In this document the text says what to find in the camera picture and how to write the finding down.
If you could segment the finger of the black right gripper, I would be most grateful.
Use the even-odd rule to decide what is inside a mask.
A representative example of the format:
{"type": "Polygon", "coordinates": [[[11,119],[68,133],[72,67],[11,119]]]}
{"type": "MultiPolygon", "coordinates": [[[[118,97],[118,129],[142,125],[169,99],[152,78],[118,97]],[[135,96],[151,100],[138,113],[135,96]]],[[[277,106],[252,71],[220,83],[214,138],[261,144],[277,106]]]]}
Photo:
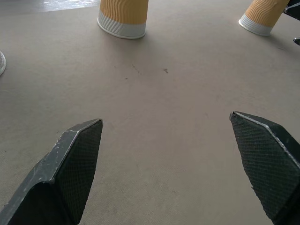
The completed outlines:
{"type": "Polygon", "coordinates": [[[289,0],[283,13],[291,17],[300,17],[300,0],[289,0]]]}

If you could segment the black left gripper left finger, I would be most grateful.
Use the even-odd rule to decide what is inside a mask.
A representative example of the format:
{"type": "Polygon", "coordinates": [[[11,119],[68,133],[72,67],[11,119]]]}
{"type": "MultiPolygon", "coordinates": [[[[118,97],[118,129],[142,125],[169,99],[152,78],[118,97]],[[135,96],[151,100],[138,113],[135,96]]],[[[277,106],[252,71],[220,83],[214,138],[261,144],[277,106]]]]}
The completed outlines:
{"type": "Polygon", "coordinates": [[[0,225],[78,225],[97,166],[103,121],[67,129],[0,211],[0,225]]]}

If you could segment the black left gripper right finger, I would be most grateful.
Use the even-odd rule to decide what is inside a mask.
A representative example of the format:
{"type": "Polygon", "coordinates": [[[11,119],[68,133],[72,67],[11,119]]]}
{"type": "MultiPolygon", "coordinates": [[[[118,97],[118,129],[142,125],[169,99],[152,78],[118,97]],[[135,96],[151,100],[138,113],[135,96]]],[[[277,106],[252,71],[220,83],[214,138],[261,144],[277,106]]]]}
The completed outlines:
{"type": "Polygon", "coordinates": [[[230,122],[249,178],[274,225],[300,225],[300,143],[270,120],[233,111],[230,122]]]}

